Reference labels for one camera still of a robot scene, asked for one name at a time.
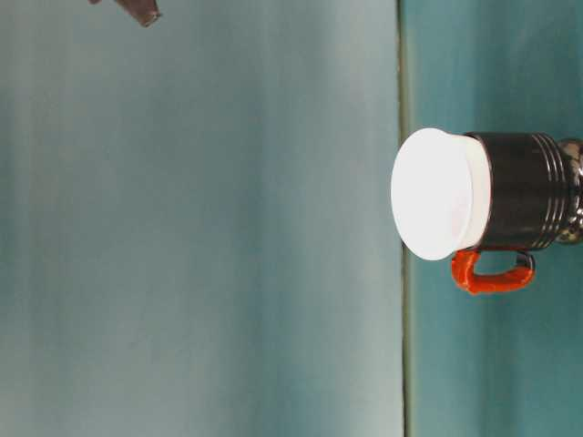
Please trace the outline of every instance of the teal background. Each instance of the teal background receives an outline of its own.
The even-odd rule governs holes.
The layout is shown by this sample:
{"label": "teal background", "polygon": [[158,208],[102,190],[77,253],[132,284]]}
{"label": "teal background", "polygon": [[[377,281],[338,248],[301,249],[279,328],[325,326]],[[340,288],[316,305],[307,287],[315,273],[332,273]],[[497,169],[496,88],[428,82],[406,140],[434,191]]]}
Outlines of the teal background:
{"label": "teal background", "polygon": [[0,433],[403,432],[394,2],[0,6]]}
{"label": "teal background", "polygon": [[[401,18],[407,132],[583,135],[581,3],[406,0]],[[409,258],[411,435],[580,432],[582,257],[553,246],[527,290],[479,298],[455,288],[449,260]],[[512,262],[488,254],[480,268]]]}

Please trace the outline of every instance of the black mug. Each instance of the black mug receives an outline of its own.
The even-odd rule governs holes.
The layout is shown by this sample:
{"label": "black mug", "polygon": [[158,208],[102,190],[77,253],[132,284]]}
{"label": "black mug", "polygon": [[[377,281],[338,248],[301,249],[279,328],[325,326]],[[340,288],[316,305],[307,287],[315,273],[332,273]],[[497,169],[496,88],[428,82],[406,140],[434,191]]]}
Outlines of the black mug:
{"label": "black mug", "polygon": [[[424,259],[454,252],[455,282],[471,293],[525,287],[535,273],[531,251],[582,238],[582,147],[543,133],[415,132],[397,155],[391,184],[405,245]],[[517,264],[477,275],[484,250],[516,251]]]}

